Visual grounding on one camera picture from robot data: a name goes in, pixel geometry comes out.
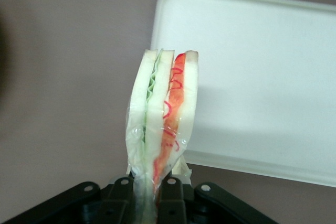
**plastic tray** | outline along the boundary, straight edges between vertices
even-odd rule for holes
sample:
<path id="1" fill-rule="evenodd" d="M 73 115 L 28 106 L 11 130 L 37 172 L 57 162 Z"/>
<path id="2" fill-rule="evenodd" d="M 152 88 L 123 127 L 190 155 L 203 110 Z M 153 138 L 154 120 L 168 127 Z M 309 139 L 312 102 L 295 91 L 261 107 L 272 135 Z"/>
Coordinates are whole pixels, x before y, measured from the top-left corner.
<path id="1" fill-rule="evenodd" d="M 158 0 L 152 49 L 199 52 L 189 163 L 336 186 L 336 7 Z"/>

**red filling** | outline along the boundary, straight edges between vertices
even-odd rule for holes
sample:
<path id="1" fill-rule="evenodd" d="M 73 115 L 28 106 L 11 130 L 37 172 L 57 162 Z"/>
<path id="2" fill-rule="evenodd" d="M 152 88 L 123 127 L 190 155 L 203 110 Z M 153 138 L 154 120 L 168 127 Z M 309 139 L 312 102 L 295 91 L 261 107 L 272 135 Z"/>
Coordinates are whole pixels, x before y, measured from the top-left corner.
<path id="1" fill-rule="evenodd" d="M 169 98 L 164 103 L 168 107 L 168 113 L 163 117 L 164 131 L 161 140 L 161 151 L 159 156 L 154 161 L 154 188 L 157 188 L 160 181 L 160 176 L 167 164 L 170 153 L 174 144 L 177 145 L 176 151 L 180 149 L 180 146 L 176 140 L 176 134 L 178 129 L 178 110 L 183 103 L 184 94 L 184 64 L 186 54 L 180 54 L 174 61 L 174 66 L 171 69 L 171 78 L 169 82 Z"/>

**plastic wrap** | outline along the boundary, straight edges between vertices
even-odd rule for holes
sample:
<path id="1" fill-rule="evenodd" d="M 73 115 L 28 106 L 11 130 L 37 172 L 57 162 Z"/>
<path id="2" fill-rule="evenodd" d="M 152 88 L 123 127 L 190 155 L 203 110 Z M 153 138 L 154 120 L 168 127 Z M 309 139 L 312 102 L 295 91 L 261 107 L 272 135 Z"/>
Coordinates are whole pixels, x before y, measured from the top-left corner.
<path id="1" fill-rule="evenodd" d="M 147 50 L 134 82 L 126 146 L 134 176 L 135 223 L 154 223 L 155 196 L 191 137 L 197 98 L 198 54 Z M 176 171 L 190 176 L 180 160 Z"/>

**black plastic part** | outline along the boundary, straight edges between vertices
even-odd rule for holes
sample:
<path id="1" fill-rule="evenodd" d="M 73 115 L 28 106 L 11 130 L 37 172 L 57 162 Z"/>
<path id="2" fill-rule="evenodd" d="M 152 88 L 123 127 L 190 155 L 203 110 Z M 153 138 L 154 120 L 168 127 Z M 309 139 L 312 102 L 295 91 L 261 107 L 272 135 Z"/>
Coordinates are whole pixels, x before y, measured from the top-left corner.
<path id="1" fill-rule="evenodd" d="M 187 224 L 183 188 L 179 179 L 166 177 L 161 183 L 157 224 Z"/>
<path id="2" fill-rule="evenodd" d="M 134 217 L 133 178 L 118 179 L 104 190 L 102 203 L 92 224 L 132 223 Z"/>
<path id="3" fill-rule="evenodd" d="M 84 182 L 23 212 L 3 224 L 82 223 L 82 206 L 99 198 L 99 186 L 93 182 Z"/>
<path id="4" fill-rule="evenodd" d="M 190 223 L 276 224 L 275 221 L 246 204 L 214 183 L 202 183 L 195 188 L 195 199 L 189 202 Z"/>
<path id="5" fill-rule="evenodd" d="M 102 190 L 81 183 L 3 224 L 131 224 L 133 182 L 123 177 Z M 194 189 L 171 174 L 161 183 L 157 216 L 158 224 L 276 224 L 214 183 Z"/>

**mauve background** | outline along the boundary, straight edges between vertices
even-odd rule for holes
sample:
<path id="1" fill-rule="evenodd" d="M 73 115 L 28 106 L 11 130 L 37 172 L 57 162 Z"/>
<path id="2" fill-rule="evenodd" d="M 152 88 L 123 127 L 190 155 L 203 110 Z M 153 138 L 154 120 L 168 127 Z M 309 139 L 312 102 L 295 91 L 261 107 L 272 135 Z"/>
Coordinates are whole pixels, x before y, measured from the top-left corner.
<path id="1" fill-rule="evenodd" d="M 336 0 L 305 0 L 336 5 Z M 0 222 L 125 173 L 125 114 L 156 0 L 1 0 Z M 280 223 L 335 223 L 336 189 L 190 165 Z"/>

